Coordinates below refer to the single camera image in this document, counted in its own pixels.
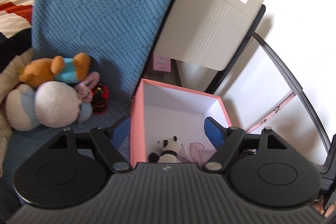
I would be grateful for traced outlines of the pink storage box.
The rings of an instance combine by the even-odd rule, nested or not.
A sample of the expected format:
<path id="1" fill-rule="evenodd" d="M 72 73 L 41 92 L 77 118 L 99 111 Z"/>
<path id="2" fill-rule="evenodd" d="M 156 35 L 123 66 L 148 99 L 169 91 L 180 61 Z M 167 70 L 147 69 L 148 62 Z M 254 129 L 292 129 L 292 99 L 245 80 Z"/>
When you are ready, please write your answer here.
<path id="1" fill-rule="evenodd" d="M 150 153 L 159 153 L 157 142 L 173 136 L 185 151 L 191 143 L 201 143 L 206 150 L 213 150 L 204 131 L 207 117 L 223 127 L 232 125 L 219 96 L 142 79 L 131 102 L 131 165 L 147 162 Z"/>

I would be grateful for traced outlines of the white and blue plush doll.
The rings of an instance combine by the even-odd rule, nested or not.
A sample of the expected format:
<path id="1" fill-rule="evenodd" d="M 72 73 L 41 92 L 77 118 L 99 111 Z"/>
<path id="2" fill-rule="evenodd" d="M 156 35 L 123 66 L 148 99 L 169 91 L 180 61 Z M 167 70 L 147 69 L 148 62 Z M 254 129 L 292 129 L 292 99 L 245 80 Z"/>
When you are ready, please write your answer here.
<path id="1" fill-rule="evenodd" d="M 61 128 L 75 121 L 84 122 L 91 117 L 93 110 L 89 102 L 78 98 L 73 87 L 49 81 L 37 90 L 20 84 L 8 94 L 5 112 L 11 127 L 30 131 L 39 125 Z"/>

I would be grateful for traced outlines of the red and black figurine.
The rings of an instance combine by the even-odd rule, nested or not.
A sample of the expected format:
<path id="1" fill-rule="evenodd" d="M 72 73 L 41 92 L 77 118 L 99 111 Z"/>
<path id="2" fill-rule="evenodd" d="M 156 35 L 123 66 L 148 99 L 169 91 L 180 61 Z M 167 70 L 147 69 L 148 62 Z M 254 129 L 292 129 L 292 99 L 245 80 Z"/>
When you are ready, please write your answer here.
<path id="1" fill-rule="evenodd" d="M 92 89 L 92 111 L 94 115 L 101 115 L 107 111 L 109 91 L 108 88 L 99 83 Z"/>

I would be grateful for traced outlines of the blue textured pillow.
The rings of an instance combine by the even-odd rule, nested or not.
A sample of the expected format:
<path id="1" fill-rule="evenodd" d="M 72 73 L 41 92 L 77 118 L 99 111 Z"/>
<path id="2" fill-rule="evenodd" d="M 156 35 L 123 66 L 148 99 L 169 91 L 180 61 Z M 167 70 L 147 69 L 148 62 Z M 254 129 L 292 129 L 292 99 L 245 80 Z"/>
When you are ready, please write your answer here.
<path id="1" fill-rule="evenodd" d="M 171 0 L 35 0 L 34 56 L 92 59 L 111 96 L 129 102 Z"/>

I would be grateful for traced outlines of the blue textured bed sheet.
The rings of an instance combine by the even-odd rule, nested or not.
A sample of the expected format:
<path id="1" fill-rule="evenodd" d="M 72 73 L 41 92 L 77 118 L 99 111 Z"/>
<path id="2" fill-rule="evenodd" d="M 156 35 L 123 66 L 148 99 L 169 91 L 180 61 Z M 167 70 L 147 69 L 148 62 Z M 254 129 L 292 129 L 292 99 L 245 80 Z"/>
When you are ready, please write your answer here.
<path id="1" fill-rule="evenodd" d="M 32 186 L 32 178 L 37 175 L 41 166 L 50 162 L 52 149 L 67 149 L 76 145 L 77 135 L 88 135 L 93 128 L 109 127 L 128 116 L 130 98 L 141 70 L 131 67 L 125 59 L 90 58 L 88 74 L 98 72 L 98 84 L 105 85 L 109 91 L 107 111 L 101 115 L 92 113 L 86 121 L 75 121 L 67 127 L 51 128 L 39 125 L 30 131 L 13 128 L 5 161 L 1 162 L 1 187 L 14 191 L 17 182 Z"/>

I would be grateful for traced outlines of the orange teddy bear plush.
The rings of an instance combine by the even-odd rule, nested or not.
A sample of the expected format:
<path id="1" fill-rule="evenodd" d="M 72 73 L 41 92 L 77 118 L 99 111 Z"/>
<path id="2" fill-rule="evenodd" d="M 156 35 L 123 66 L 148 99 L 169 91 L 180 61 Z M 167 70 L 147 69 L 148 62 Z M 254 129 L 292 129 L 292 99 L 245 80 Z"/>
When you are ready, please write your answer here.
<path id="1" fill-rule="evenodd" d="M 36 59 L 25 66 L 19 80 L 33 89 L 48 81 L 78 84 L 88 75 L 90 64 L 91 58 L 86 53 L 78 53 L 72 58 Z"/>

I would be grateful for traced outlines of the pink knitted plush toy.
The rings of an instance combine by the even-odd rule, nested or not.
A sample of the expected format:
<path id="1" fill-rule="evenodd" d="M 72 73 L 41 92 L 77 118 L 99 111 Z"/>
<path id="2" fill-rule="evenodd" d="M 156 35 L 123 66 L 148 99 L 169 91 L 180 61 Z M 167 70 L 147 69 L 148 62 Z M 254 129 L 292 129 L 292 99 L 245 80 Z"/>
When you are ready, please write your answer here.
<path id="1" fill-rule="evenodd" d="M 78 99 L 83 102 L 91 103 L 93 100 L 92 89 L 100 81 L 100 74 L 98 72 L 89 73 L 82 82 L 76 84 L 73 88 L 77 92 Z"/>

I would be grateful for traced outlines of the striped red black duvet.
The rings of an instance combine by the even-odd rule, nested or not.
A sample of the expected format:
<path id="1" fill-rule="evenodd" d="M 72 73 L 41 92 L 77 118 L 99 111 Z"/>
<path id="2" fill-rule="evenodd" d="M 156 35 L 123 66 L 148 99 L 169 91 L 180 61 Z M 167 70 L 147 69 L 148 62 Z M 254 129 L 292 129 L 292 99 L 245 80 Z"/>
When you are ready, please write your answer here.
<path id="1" fill-rule="evenodd" d="M 1 0 L 1 162 L 5 161 L 13 128 L 36 124 L 27 114 L 34 91 L 19 76 L 33 59 L 32 14 L 35 0 Z"/>

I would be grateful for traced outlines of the purple organza ribbon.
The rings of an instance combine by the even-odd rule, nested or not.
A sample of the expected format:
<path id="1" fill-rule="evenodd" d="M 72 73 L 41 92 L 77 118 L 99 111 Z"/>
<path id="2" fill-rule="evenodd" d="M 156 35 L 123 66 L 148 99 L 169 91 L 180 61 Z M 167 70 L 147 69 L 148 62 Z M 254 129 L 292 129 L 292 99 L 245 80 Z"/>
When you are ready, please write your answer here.
<path id="1" fill-rule="evenodd" d="M 205 149 L 203 144 L 194 142 L 189 145 L 188 153 L 182 144 L 177 158 L 183 163 L 194 162 L 197 163 L 198 166 L 203 166 L 215 152 L 215 149 Z"/>

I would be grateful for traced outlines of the beige plastic chair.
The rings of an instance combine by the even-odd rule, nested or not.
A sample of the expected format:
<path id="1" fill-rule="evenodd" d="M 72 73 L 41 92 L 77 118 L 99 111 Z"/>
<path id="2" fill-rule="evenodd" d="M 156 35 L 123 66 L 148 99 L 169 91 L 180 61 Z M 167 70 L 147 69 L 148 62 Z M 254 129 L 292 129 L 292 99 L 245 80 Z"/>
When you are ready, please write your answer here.
<path id="1" fill-rule="evenodd" d="M 271 127 L 323 164 L 327 132 L 298 76 L 266 42 L 264 0 L 174 0 L 155 52 L 177 62 L 185 88 L 221 98 L 248 133 Z"/>

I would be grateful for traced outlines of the small pink box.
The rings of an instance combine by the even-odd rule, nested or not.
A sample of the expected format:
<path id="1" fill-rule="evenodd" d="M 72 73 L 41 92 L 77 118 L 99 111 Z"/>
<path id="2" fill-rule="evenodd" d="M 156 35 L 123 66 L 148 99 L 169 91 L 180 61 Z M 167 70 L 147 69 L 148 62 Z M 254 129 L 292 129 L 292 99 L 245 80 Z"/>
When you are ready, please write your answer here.
<path id="1" fill-rule="evenodd" d="M 153 55 L 153 72 L 156 74 L 166 74 L 171 72 L 171 59 L 160 55 Z"/>

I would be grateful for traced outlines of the panda plush toy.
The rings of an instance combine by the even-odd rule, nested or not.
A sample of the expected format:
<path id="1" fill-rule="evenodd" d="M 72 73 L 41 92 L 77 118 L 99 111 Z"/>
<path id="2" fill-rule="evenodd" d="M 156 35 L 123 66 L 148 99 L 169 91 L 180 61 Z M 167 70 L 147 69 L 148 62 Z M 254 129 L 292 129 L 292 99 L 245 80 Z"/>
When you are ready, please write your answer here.
<path id="1" fill-rule="evenodd" d="M 174 135 L 172 138 L 159 140 L 157 142 L 157 145 L 160 148 L 161 152 L 159 153 L 159 155 L 155 152 L 152 152 L 148 157 L 149 162 L 151 163 L 181 162 L 178 159 L 178 155 L 182 145 L 177 136 Z"/>

